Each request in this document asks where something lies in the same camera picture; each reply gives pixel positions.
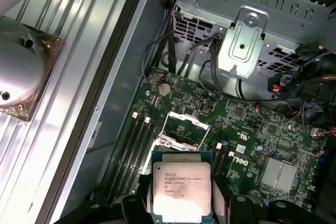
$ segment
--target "screw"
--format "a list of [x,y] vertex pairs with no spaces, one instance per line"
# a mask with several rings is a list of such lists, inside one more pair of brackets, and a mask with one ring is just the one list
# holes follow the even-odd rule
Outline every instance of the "screw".
[[240,202],[245,202],[246,201],[246,199],[243,196],[238,196],[237,200],[240,201]]
[[254,23],[254,21],[255,21],[256,19],[255,19],[255,17],[249,17],[249,19],[248,19],[248,23],[250,24],[250,25],[252,25],[253,23]]
[[1,97],[3,100],[7,101],[11,97],[11,95],[8,92],[4,92],[2,93]]
[[287,205],[283,202],[277,202],[276,205],[277,205],[277,207],[280,207],[280,208],[286,208],[287,207]]

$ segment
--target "metal bracket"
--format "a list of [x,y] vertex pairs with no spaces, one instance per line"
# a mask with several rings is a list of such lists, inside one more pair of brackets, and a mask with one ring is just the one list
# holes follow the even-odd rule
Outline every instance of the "metal bracket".
[[209,131],[210,131],[210,125],[207,125],[205,123],[201,123],[196,117],[194,116],[191,116],[191,115],[188,115],[188,114],[177,114],[173,111],[169,112],[167,114],[167,117],[166,117],[166,120],[164,121],[164,124],[163,124],[163,127],[162,127],[162,131],[160,133],[160,138],[159,138],[159,141],[161,140],[162,138],[162,135],[163,135],[163,132],[164,132],[164,128],[166,127],[166,124],[167,124],[167,121],[168,121],[168,118],[175,118],[175,119],[179,119],[181,121],[185,121],[185,120],[188,120],[188,121],[191,121],[192,124],[194,124],[195,126],[197,127],[200,127],[202,129],[204,129],[206,132],[205,132],[205,135],[203,137],[203,139],[201,140],[200,142],[200,145],[198,146],[197,148],[197,151],[200,150],[201,146],[203,145],[204,141],[205,141],[205,138],[206,136],[208,135]]
[[255,70],[264,41],[267,16],[241,9],[235,27],[228,29],[218,53],[218,68],[248,78]]

